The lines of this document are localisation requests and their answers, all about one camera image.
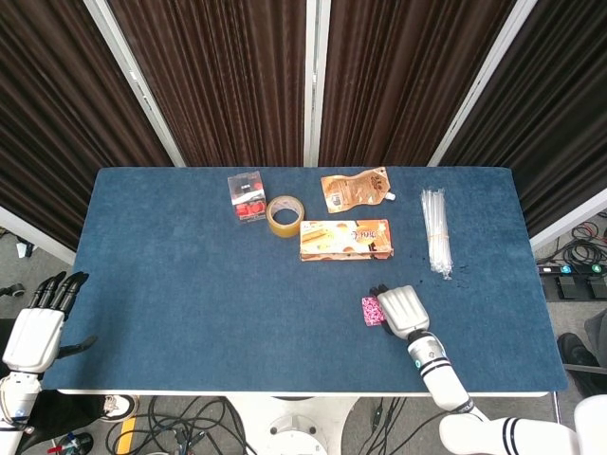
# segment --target snack pouch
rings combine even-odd
[[[321,179],[324,200],[329,213],[347,211],[366,204],[374,206],[383,199],[394,200],[389,192],[390,181],[385,167],[364,171],[357,175],[329,175]]]

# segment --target shoe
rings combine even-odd
[[[139,399],[135,395],[105,395],[103,416],[100,420],[115,424],[130,419],[139,408]]]
[[[562,363],[598,367],[597,358],[586,349],[584,343],[575,334],[562,334],[557,344]],[[587,372],[569,372],[576,383],[579,393],[584,398],[607,393],[607,375]]]

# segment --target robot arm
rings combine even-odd
[[[41,390],[39,377],[57,358],[88,349],[96,339],[59,347],[64,323],[88,274],[78,272],[63,280],[65,272],[42,282],[21,310],[2,357],[10,374],[0,379],[0,453],[16,452],[23,432],[31,433],[28,418]]]
[[[414,365],[436,406],[451,412],[440,424],[443,446],[451,453],[468,455],[578,455],[579,444],[571,429],[549,422],[525,419],[490,421],[464,389],[439,339],[428,332],[430,318],[411,286],[372,288],[390,331],[409,343]]]

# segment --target bundle of straws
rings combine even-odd
[[[421,205],[428,235],[430,268],[434,272],[442,273],[445,280],[448,280],[451,278],[452,261],[447,231],[445,191],[424,190],[421,193]]]

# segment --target table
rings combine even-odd
[[[74,271],[90,273],[45,387],[65,391],[352,396],[422,394],[405,344],[368,328],[360,299],[414,286],[472,393],[567,383],[509,170],[388,168],[394,202],[328,214],[321,177],[362,168],[261,168],[268,200],[302,200],[308,220],[390,221],[386,261],[299,260],[299,239],[239,224],[228,176],[246,168],[101,170]],[[452,280],[430,271],[420,203],[444,188]]]

